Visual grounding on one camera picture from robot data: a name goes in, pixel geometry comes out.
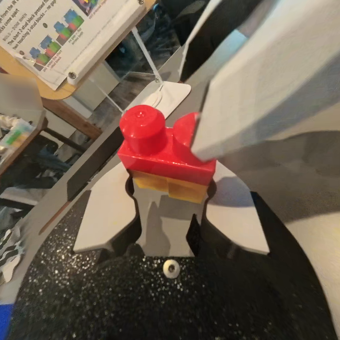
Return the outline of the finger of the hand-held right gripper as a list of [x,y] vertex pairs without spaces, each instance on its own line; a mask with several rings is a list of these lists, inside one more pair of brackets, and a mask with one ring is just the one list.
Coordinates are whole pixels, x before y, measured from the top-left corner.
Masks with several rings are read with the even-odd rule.
[[337,131],[339,1],[275,1],[210,80],[191,145],[201,160],[266,140]]
[[179,66],[180,82],[183,82],[182,74],[183,74],[183,69],[184,69],[184,65],[185,65],[185,61],[186,61],[186,57],[187,57],[187,53],[188,53],[188,49],[189,49],[190,43],[193,41],[193,39],[195,38],[195,36],[199,32],[199,30],[204,25],[204,23],[208,20],[210,15],[213,13],[213,11],[217,8],[217,6],[221,2],[222,2],[221,0],[211,0],[211,1],[209,1],[209,3],[207,4],[206,8],[204,9],[204,11],[202,12],[201,16],[199,17],[197,23],[193,27],[193,30],[190,33],[188,39],[186,40],[186,42],[185,42],[185,44],[183,46],[181,63],[180,63],[180,66]]

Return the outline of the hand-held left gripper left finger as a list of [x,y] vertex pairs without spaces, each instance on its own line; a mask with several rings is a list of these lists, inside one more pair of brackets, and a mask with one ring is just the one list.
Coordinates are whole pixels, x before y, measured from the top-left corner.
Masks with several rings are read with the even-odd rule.
[[142,227],[126,169],[111,169],[91,188],[73,247],[75,253],[106,249],[125,253],[137,242]]

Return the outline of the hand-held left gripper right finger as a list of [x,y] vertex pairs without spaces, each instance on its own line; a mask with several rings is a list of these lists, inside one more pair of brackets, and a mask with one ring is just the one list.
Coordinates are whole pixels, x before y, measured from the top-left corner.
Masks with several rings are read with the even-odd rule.
[[270,253],[260,217],[248,186],[230,170],[216,170],[208,188],[201,222],[192,216],[186,235],[191,252],[209,248],[218,256],[239,251]]

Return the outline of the yellow one-stud block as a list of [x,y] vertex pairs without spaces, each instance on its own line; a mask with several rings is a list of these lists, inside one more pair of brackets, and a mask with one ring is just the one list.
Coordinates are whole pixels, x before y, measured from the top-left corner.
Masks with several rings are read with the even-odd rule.
[[168,193],[168,179],[164,176],[130,170],[132,178],[141,189],[151,189]]
[[167,178],[168,196],[173,199],[200,204],[206,196],[208,185]]

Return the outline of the red two-stud block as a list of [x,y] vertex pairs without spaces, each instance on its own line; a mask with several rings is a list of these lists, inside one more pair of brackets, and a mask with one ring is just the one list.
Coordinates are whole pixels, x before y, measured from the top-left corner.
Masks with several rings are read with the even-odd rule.
[[136,105],[120,119],[124,141],[118,156],[130,171],[150,173],[207,186],[216,170],[216,159],[202,162],[191,152],[198,112],[179,118],[166,127],[161,111]]

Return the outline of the acrylic sign stand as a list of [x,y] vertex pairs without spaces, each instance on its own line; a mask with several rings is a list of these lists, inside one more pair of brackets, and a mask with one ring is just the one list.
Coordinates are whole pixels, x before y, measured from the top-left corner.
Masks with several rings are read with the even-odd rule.
[[149,105],[158,109],[163,113],[164,117],[167,118],[189,95],[191,86],[162,80],[154,65],[154,62],[152,61],[144,43],[142,42],[141,36],[137,32],[137,28],[134,26],[131,31],[137,40],[138,46],[141,48],[144,56],[151,66],[156,78],[154,82],[150,83],[145,88],[145,90],[151,91],[151,94],[147,95],[147,98],[143,99],[141,104]]

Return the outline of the wooden desk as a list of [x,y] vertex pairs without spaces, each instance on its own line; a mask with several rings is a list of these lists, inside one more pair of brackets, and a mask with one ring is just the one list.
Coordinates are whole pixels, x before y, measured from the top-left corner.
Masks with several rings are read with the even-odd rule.
[[63,83],[56,89],[52,90],[38,76],[24,66],[17,58],[13,57],[5,49],[0,47],[0,66],[8,74],[22,76],[24,78],[33,78],[37,82],[39,93],[41,96],[43,107],[52,112],[63,121],[79,130],[81,133],[89,137],[91,140],[96,140],[102,134],[102,130],[91,124],[90,121],[71,108],[63,100],[73,95],[78,88],[87,80],[95,71],[95,69],[105,61],[110,53],[117,45],[128,35],[132,28],[140,22],[140,20],[151,10],[156,0],[138,1],[144,8],[136,19],[128,25],[116,41],[109,48],[102,52],[96,63],[89,69],[84,77],[76,84],[71,85],[64,80]]

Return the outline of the printed instruction sheet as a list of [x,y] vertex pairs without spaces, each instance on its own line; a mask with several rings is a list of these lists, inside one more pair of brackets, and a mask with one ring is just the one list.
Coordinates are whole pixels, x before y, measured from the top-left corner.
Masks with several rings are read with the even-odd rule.
[[53,91],[76,85],[144,12],[137,0],[4,0],[1,47]]

